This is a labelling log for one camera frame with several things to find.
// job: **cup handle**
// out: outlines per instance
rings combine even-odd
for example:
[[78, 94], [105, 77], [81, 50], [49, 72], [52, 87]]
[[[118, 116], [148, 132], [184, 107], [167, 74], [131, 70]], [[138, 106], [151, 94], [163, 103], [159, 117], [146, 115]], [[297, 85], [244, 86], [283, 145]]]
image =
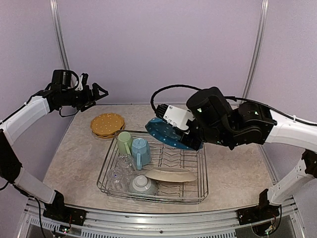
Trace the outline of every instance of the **cup handle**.
[[142, 164], [141, 164], [141, 154], [137, 153], [137, 170], [142, 169]]
[[129, 145], [127, 142], [124, 143], [124, 146], [125, 146], [125, 150], [127, 151], [128, 155], [131, 155], [130, 148], [129, 148]]

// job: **clear glass cup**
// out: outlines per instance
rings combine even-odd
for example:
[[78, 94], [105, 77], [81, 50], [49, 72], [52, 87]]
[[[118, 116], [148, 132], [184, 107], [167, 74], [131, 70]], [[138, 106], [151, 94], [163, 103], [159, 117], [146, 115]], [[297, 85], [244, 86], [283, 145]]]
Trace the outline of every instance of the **clear glass cup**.
[[123, 174], [130, 176], [135, 171], [134, 160], [131, 155], [121, 155], [117, 160], [117, 167], [122, 170]]
[[121, 169], [109, 170], [106, 174], [108, 186], [111, 190], [126, 192], [129, 183]]

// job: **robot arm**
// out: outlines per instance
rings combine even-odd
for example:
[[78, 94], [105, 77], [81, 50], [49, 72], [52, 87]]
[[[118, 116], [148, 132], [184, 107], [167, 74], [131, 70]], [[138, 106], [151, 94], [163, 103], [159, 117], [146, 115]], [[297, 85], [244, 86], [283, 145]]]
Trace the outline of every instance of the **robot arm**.
[[260, 194], [259, 205], [237, 211], [241, 225], [278, 216], [278, 207], [307, 182], [317, 178], [317, 124], [289, 116], [252, 100], [232, 109], [218, 88], [191, 96], [183, 110], [171, 105], [155, 109], [158, 118], [174, 127], [179, 142], [198, 150], [202, 142], [228, 146], [283, 143], [306, 149], [296, 167], [279, 183]]
[[[74, 88], [70, 87], [72, 75], [77, 78]], [[82, 225], [85, 211], [66, 207], [61, 193], [28, 173], [19, 162], [12, 145], [27, 128], [48, 113], [60, 111], [63, 106], [72, 106], [83, 112], [108, 95], [108, 92], [96, 83], [89, 89], [86, 85], [87, 79], [88, 75], [84, 73], [78, 77], [70, 70], [55, 70], [52, 82], [45, 90], [31, 96], [16, 112], [0, 121], [0, 177], [13, 184], [22, 194], [44, 202], [44, 216], [68, 222], [72, 215], [72, 218], [75, 218], [73, 223], [78, 225]]]

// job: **orange dotted plate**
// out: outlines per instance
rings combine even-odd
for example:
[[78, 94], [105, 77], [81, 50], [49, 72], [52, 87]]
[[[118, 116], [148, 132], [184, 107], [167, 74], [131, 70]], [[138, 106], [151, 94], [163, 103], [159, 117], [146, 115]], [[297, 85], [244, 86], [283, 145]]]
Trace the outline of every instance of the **orange dotted plate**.
[[[125, 124], [120, 128], [120, 130], [123, 130], [124, 128], [125, 128]], [[107, 135], [107, 136], [100, 136], [96, 134], [93, 134], [93, 135], [101, 139], [111, 139], [111, 138], [114, 138], [115, 133], [112, 135]]]
[[123, 125], [124, 119], [122, 116], [115, 113], [106, 113], [95, 117], [90, 123], [90, 128], [96, 135], [109, 136], [120, 130]]

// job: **marble surface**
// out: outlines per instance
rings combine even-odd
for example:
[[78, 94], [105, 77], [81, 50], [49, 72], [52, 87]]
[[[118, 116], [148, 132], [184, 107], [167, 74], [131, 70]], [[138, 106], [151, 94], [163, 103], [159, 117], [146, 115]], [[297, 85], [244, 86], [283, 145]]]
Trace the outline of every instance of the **marble surface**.
[[230, 151], [206, 144], [209, 195], [199, 205], [161, 204], [107, 196], [97, 180], [111, 139], [92, 135], [91, 120], [103, 113], [124, 117], [126, 129], [144, 131], [155, 117], [149, 105], [95, 106], [78, 113], [47, 171], [44, 183], [65, 196], [65, 202], [83, 207], [125, 212], [183, 213], [253, 205], [271, 180], [256, 145]]

